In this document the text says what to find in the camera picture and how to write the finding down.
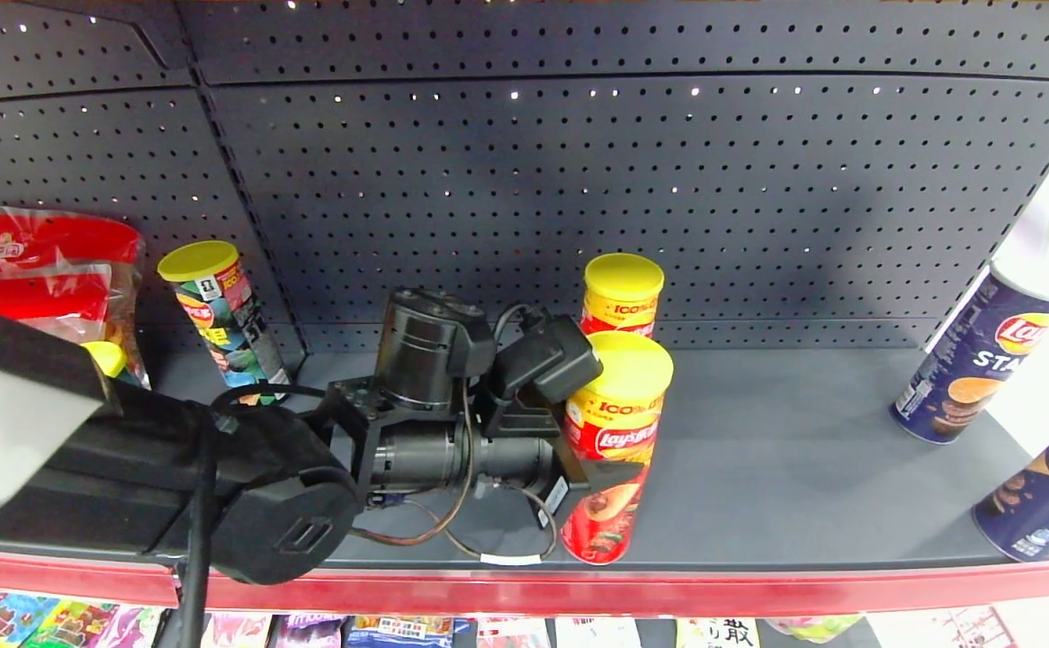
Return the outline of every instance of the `yellow cap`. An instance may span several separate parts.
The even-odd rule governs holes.
[[[611,401],[648,402],[672,382],[672,357],[640,333],[600,331],[590,336],[603,372],[585,386]]]
[[[226,241],[197,241],[176,247],[157,264],[157,275],[166,282],[191,282],[237,262],[237,247]]]
[[[584,283],[603,298],[620,301],[650,300],[665,286],[660,265],[643,256],[600,255],[584,267]]]
[[[115,379],[125,369],[125,351],[119,345],[108,343],[108,341],[97,341],[97,343],[81,343],[82,347],[88,349],[92,360],[97,361],[101,372],[105,376]]]

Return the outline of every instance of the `plastic bag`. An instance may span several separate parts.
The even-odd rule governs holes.
[[[264,648],[273,614],[212,612],[200,648]]]
[[[550,648],[544,620],[489,617],[476,625],[476,648]]]
[[[620,617],[558,617],[557,648],[641,648],[636,620]]]
[[[158,607],[120,606],[90,648],[151,648],[159,626]]]
[[[68,211],[0,206],[0,272],[52,267],[67,271],[78,263],[108,263],[110,300],[108,340],[129,359],[129,371],[149,389],[149,374],[136,345],[136,291],[142,284],[145,242],[132,226],[108,218]]]
[[[73,344],[98,340],[121,344],[108,325],[108,263],[69,269],[24,269],[0,274],[0,315]]]
[[[813,644],[826,644],[840,636],[842,632],[856,625],[864,614],[834,614],[831,617],[780,617],[766,620],[773,630],[784,634],[804,639]]]
[[[452,648],[451,617],[355,617],[344,648]]]
[[[0,591],[0,648],[17,648],[60,601],[47,596]]]
[[[97,644],[116,606],[61,601],[22,648],[76,648]]]
[[[277,624],[276,648],[340,648],[340,614],[287,614]]]

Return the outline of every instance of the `white lid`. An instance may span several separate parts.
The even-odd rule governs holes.
[[[1049,302],[1049,214],[1046,210],[1040,210],[1034,202],[1026,210],[1016,229],[992,257],[989,269],[999,282]]]

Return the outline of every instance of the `pegboard panel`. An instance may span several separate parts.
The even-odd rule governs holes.
[[[187,321],[155,264],[199,238],[239,247],[266,320],[290,322],[193,90],[0,102],[0,204],[105,214],[145,235],[138,324]],[[295,333],[279,341],[299,348]]]
[[[911,347],[932,328],[932,320],[660,321],[654,337],[668,348]],[[502,340],[515,333],[509,327]],[[312,352],[376,352],[381,344],[377,324],[306,325],[301,334]]]
[[[865,71],[1049,79],[1049,3],[184,3],[209,83]]]
[[[150,33],[179,34],[174,12],[150,13]],[[0,3],[0,99],[188,83],[187,69],[164,69],[126,22]]]
[[[936,321],[1049,166],[1049,82],[451,80],[213,98],[301,324],[380,321],[398,284],[491,312],[575,311],[606,251],[665,267],[662,321]]]

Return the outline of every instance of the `wire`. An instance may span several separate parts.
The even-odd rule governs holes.
[[[456,496],[456,501],[454,501],[452,509],[446,513],[445,517],[438,518],[437,523],[434,524],[432,528],[418,535],[418,537],[394,537],[394,535],[369,532],[368,530],[360,528],[360,526],[352,526],[352,528],[348,530],[349,534],[356,535],[356,537],[363,537],[365,540],[371,540],[372,542],[380,542],[381,544],[391,546],[414,546],[433,540],[435,535],[446,531],[446,526],[453,521],[453,518],[456,517],[456,513],[459,513],[459,507],[462,507],[462,504],[468,497],[468,492],[471,489],[472,476],[474,476],[476,472],[476,435],[472,432],[472,415],[470,410],[468,410],[468,383],[464,380],[459,381],[459,389],[462,390],[462,403],[465,407],[465,438],[468,455],[465,460],[465,482],[462,484],[462,490],[459,490],[459,495]]]
[[[523,312],[529,309],[527,303],[514,303],[512,306],[505,308],[504,312],[500,312],[500,317],[496,319],[496,327],[492,328],[492,340],[500,341],[500,336],[505,332],[505,328],[509,327],[509,320],[513,319],[513,315],[517,311]]]
[[[554,517],[553,512],[550,512],[549,510],[549,504],[545,504],[544,500],[540,499],[540,497],[538,497],[536,493],[530,492],[530,490],[520,488],[519,485],[505,482],[505,480],[496,480],[496,482],[493,482],[492,485],[493,488],[508,488],[516,490],[517,492],[520,493],[524,493],[526,497],[532,499],[533,503],[537,504],[538,507],[540,507],[540,511],[544,512],[545,516],[549,516],[549,525],[548,525],[549,546],[540,554],[536,555],[535,558],[536,562],[540,562],[544,561],[544,559],[549,558],[550,556],[553,556],[553,552],[557,549],[557,524],[556,521],[554,521],[556,520],[556,517]],[[437,514],[433,513],[433,510],[427,507],[427,505],[422,504],[420,501],[414,499],[406,499],[405,501],[407,501],[407,503],[409,504],[416,505],[416,507],[421,509],[422,512],[429,514],[429,517],[433,518],[433,520],[441,521],[441,518],[437,516]],[[446,534],[446,537],[449,538],[449,541],[456,546],[456,549],[462,550],[463,554],[471,556],[472,558],[476,558],[480,562],[506,563],[506,562],[513,562],[514,559],[533,558],[532,556],[495,556],[491,554],[480,554],[479,550],[473,549],[470,545],[466,544],[465,541],[462,540],[462,538],[456,537],[456,535],[452,533],[452,531],[446,530],[446,532],[444,533]]]
[[[188,562],[181,588],[181,648],[200,645],[205,630],[205,600],[209,591],[209,563],[212,562],[213,498],[216,497],[217,455],[213,435],[216,430],[207,423],[199,425],[196,455],[196,488],[190,504],[191,526],[188,531]]]

